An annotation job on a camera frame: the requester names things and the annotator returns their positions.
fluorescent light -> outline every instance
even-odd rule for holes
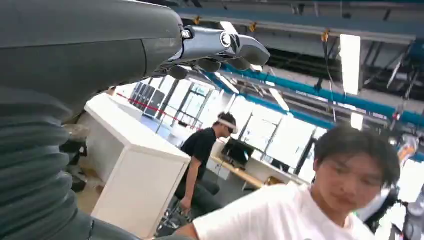
[[[224,29],[226,32],[230,33],[230,34],[239,34],[236,30],[236,28],[233,26],[233,24],[229,21],[222,21],[221,23],[221,27],[222,29]]]
[[[200,81],[200,80],[194,79],[194,78],[192,78],[192,77],[189,77],[188,79],[189,79],[191,82],[193,82],[193,83],[195,83],[195,84],[198,84],[198,85],[200,85],[200,86],[208,87],[208,88],[210,88],[210,89],[215,89],[215,86],[213,86],[213,85],[211,85],[211,84],[208,84],[208,83],[206,83],[206,82],[204,82],[204,81]]]
[[[185,70],[189,70],[189,71],[193,70],[193,68],[191,66],[181,66],[180,65],[180,67],[182,67]]]
[[[253,69],[253,70],[255,70],[255,71],[257,71],[257,72],[262,72],[264,69],[262,68],[262,66],[259,66],[259,65],[253,65],[253,64],[251,64],[250,65],[250,68],[251,69]]]
[[[274,88],[270,88],[269,91],[271,92],[271,95],[275,98],[275,100],[277,101],[277,103],[281,106],[281,108],[284,111],[289,112],[290,108],[287,105],[286,101],[284,101],[284,99],[281,97],[281,95],[279,94],[279,92],[274,89]]]
[[[350,125],[352,126],[352,128],[358,129],[359,131],[361,131],[363,121],[364,121],[363,115],[356,112],[352,112],[352,116],[350,117]]]
[[[271,87],[275,87],[276,84],[270,81],[265,81],[266,85],[271,86]]]
[[[340,56],[341,69],[343,75],[344,92],[352,95],[358,95],[359,71],[361,63],[361,37],[353,35],[340,35]],[[352,128],[362,130],[364,116],[352,112],[350,125]]]
[[[236,84],[237,84],[237,79],[235,79],[234,77],[232,77],[232,78],[230,78],[229,82],[230,82],[232,85],[236,85]]]
[[[236,94],[240,93],[233,84],[231,84],[224,76],[221,75],[221,73],[215,72],[215,75],[219,78],[219,80],[221,80],[221,82],[223,82],[229,89],[231,89],[231,91]]]

man's hand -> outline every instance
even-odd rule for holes
[[[183,213],[188,214],[192,208],[192,199],[185,196],[179,204],[181,205]]]

blue beam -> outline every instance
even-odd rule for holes
[[[310,94],[310,95],[314,95],[317,97],[321,97],[329,101],[333,100],[341,104],[352,105],[359,109],[363,109],[371,113],[384,115],[389,119],[392,118],[393,114],[396,111],[394,107],[376,103],[376,102],[367,101],[357,96],[353,96],[349,94],[344,95],[337,92],[331,92],[326,89],[321,89],[320,91],[316,91],[313,86],[310,86],[307,84],[288,80],[282,77],[271,76],[262,72],[253,72],[251,70],[239,71],[228,64],[224,65],[221,68],[221,70],[238,74],[238,75],[248,77],[251,79],[257,79],[262,82],[266,80],[268,82],[275,83],[275,85],[277,86],[280,86],[286,89],[291,89],[294,91],[299,91],[299,92]],[[411,123],[418,127],[424,127],[424,117],[422,117],[420,114],[417,114],[415,112],[410,112],[410,111],[403,112],[402,116],[400,117],[400,121],[403,123]]]
[[[364,40],[387,43],[409,44],[417,38],[424,38],[424,28],[418,21],[392,22],[368,19],[344,19],[341,17],[293,15],[280,12],[261,12],[249,10],[225,10],[224,8],[173,7],[182,19],[200,21],[229,21],[236,25],[277,29],[291,32],[322,34],[326,29],[331,35],[351,34]]]

computer monitor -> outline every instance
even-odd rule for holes
[[[234,138],[230,138],[228,143],[224,146],[222,154],[231,161],[234,161],[237,165],[244,167],[254,151],[255,148],[252,146]]]

young man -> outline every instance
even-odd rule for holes
[[[214,198],[220,190],[219,186],[202,178],[217,139],[228,138],[236,132],[236,119],[233,115],[221,113],[211,128],[194,133],[181,147],[181,150],[191,157],[191,162],[175,195],[181,199],[180,204],[184,210],[189,210],[192,204],[196,206],[196,210],[200,211],[196,217],[222,207]]]
[[[336,127],[315,145],[311,186],[275,185],[195,219],[177,235],[195,240],[369,240],[352,213],[400,177],[394,148],[370,132]]]

